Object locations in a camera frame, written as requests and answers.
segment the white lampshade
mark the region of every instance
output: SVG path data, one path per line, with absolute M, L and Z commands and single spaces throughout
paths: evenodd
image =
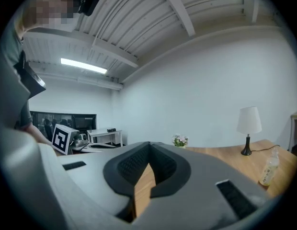
M 262 130 L 258 109 L 256 106 L 240 109 L 237 131 L 242 134 L 255 134 Z

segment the plastic bottle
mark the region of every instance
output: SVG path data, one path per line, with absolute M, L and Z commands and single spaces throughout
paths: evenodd
M 278 150 L 273 148 L 272 155 L 267 159 L 267 163 L 263 169 L 259 183 L 263 186 L 269 186 L 273 177 L 275 176 L 276 169 L 279 165 Z

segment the black slot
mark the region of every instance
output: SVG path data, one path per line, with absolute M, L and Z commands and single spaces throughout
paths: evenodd
M 68 171 L 68 170 L 72 170 L 72 169 L 76 169 L 76 168 L 79 168 L 81 166 L 84 166 L 86 165 L 85 162 L 83 161 L 79 161 L 79 162 L 75 162 L 75 163 L 68 163 L 68 164 L 64 164 L 62 165 L 63 168 Z
M 231 181 L 220 182 L 216 186 L 239 219 L 247 217 L 257 209 Z

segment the black lamp base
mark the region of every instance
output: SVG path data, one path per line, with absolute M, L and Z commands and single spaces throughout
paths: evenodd
M 245 143 L 245 148 L 241 151 L 241 154 L 244 156 L 249 156 L 252 154 L 252 151 L 250 149 L 250 138 L 251 137 L 246 137 L 246 143 Z

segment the gray shirt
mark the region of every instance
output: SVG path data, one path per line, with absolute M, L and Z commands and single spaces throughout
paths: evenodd
M 10 20 L 0 40 L 0 67 L 14 66 L 20 61 L 23 41 L 21 41 L 14 28 L 14 20 Z M 21 109 L 16 128 L 22 128 L 32 123 L 28 101 Z

